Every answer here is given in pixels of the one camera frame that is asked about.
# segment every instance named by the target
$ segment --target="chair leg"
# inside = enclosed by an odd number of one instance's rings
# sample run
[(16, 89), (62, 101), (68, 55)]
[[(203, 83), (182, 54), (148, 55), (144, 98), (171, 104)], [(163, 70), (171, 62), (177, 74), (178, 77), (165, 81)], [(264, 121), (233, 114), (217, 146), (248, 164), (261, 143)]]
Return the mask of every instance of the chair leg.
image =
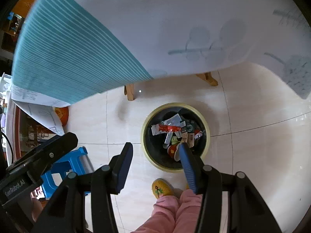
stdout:
[(218, 82), (212, 77), (211, 72), (204, 73), (204, 74), (196, 74), (196, 76), (208, 82), (208, 84), (210, 84), (212, 87), (218, 86)]
[(128, 96), (129, 101), (133, 101), (134, 100), (134, 84), (125, 85), (124, 94)]

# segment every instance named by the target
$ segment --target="screw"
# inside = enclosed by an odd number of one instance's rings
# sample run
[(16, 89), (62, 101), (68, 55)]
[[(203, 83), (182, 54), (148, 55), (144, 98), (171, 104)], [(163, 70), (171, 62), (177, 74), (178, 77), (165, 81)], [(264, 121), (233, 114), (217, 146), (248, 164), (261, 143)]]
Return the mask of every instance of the screw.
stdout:
[(109, 171), (110, 170), (110, 166), (104, 165), (104, 166), (101, 167), (101, 170), (104, 171), (104, 172), (105, 171)]
[(240, 179), (244, 179), (244, 178), (245, 178), (245, 173), (243, 173), (243, 172), (238, 172), (236, 175), (237, 175)]
[(203, 170), (209, 172), (212, 170), (212, 167), (210, 165), (205, 165), (203, 166)]
[(74, 177), (76, 177), (76, 173), (75, 172), (70, 172), (70, 173), (68, 173), (68, 178), (70, 178), (70, 179), (73, 179)]

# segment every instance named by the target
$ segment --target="tile floor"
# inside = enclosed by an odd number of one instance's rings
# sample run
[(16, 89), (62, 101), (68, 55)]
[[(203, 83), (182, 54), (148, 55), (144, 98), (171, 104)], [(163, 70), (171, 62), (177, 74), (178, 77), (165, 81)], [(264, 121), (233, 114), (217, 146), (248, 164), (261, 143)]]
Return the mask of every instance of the tile floor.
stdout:
[[(184, 189), (183, 173), (152, 166), (140, 145), (141, 127), (155, 108), (182, 102), (198, 109), (211, 130), (204, 160), (220, 172), (244, 171), (259, 190), (283, 232), (292, 232), (311, 204), (311, 97), (302, 100), (278, 77), (250, 63), (215, 71), (212, 88), (194, 75), (135, 85), (129, 102), (123, 88), (110, 90), (70, 107), (67, 131), (85, 146), (95, 169), (133, 143), (134, 156), (124, 189), (112, 196), (119, 232), (128, 233), (148, 219), (156, 178)], [(91, 229), (90, 197), (86, 219)], [(220, 232), (226, 232), (227, 199), (223, 197)]]

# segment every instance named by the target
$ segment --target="red snack wrapper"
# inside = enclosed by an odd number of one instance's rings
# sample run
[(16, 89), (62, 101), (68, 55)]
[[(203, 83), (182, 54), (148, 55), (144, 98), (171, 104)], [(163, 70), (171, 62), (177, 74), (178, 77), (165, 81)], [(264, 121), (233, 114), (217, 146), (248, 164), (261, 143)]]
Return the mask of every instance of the red snack wrapper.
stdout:
[(156, 124), (151, 126), (152, 135), (158, 135), (162, 133), (168, 133), (168, 132), (175, 132), (175, 131), (181, 131), (180, 127), (177, 126), (171, 126), (171, 125), (163, 125), (163, 124)]

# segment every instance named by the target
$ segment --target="paper cup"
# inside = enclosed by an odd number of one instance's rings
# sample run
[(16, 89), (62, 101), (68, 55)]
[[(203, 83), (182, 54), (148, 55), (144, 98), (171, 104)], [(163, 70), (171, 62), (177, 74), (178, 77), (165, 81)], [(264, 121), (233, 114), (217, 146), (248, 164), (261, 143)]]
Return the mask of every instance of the paper cup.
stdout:
[(180, 160), (179, 145), (180, 145), (180, 143), (179, 144), (173, 144), (173, 145), (169, 146), (167, 149), (167, 154), (175, 161)]

